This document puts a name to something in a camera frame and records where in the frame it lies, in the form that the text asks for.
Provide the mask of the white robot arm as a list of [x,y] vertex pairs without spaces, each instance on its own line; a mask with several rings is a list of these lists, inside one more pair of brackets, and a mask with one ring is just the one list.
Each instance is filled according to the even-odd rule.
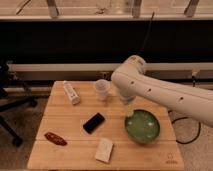
[[132,55],[112,73],[111,81],[124,103],[144,97],[213,127],[213,91],[158,80],[145,72],[145,60]]

